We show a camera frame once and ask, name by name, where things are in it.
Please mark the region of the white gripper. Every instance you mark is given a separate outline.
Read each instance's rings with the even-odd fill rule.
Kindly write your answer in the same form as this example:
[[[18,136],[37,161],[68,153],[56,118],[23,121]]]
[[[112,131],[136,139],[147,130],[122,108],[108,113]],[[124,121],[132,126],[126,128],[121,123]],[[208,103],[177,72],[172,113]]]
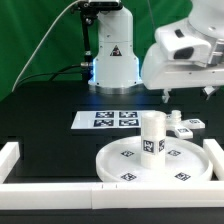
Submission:
[[[155,40],[141,77],[147,89],[164,89],[163,103],[168,103],[171,89],[205,87],[209,100],[224,85],[223,38],[200,33],[185,18],[158,28]]]

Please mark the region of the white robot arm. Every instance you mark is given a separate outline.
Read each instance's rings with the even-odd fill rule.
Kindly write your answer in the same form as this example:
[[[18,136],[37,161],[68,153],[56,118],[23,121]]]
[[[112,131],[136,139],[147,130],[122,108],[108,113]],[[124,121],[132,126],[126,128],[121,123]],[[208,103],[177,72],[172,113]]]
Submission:
[[[125,93],[144,85],[163,90],[202,87],[210,96],[224,86],[224,0],[190,0],[189,15],[159,27],[143,61],[133,52],[133,17],[121,0],[87,0],[97,11],[98,55],[92,89]]]

